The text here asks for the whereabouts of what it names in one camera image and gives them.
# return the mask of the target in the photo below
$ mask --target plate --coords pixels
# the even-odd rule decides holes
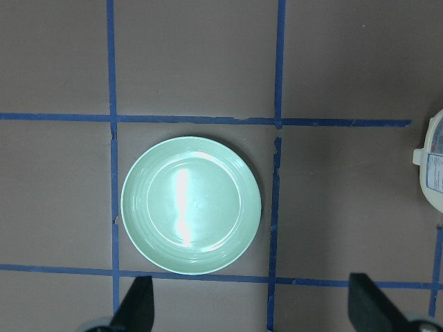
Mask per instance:
[[[125,229],[138,251],[166,270],[214,272],[249,247],[261,199],[246,163],[201,137],[178,137],[147,150],[130,169],[121,196]]]

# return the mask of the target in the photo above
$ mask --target white label with blue border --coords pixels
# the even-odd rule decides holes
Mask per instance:
[[[429,189],[443,193],[443,156],[437,154],[428,155],[426,186]]]

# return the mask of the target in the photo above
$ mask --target white container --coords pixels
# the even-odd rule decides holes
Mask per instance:
[[[420,166],[420,185],[426,199],[443,212],[443,110],[429,121],[423,149],[414,150]]]

